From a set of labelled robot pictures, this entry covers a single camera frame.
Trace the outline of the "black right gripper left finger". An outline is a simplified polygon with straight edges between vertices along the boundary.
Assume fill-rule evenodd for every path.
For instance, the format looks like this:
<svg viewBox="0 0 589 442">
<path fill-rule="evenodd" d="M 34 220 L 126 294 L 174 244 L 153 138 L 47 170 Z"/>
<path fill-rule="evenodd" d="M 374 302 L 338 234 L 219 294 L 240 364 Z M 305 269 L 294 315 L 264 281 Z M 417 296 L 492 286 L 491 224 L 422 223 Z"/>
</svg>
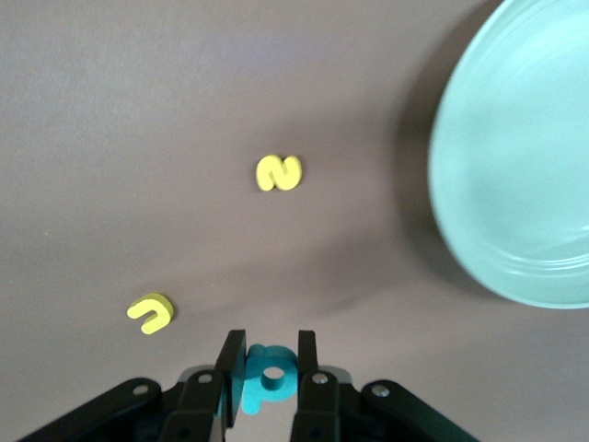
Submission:
<svg viewBox="0 0 589 442">
<path fill-rule="evenodd" d="M 246 332 L 227 334 L 214 367 L 188 377 L 176 408 L 165 420 L 161 441 L 224 441 L 236 420 L 246 375 Z"/>
</svg>

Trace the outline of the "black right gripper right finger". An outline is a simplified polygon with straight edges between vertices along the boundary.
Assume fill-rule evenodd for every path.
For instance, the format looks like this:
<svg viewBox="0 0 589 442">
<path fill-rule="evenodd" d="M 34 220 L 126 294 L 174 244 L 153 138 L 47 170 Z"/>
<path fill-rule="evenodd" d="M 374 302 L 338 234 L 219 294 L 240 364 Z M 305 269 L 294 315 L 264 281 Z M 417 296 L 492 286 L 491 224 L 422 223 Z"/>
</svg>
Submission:
<svg viewBox="0 0 589 442">
<path fill-rule="evenodd" d="M 297 408 L 290 440 L 340 441 L 339 381 L 319 367 L 313 331 L 300 331 L 297 345 Z"/>
</svg>

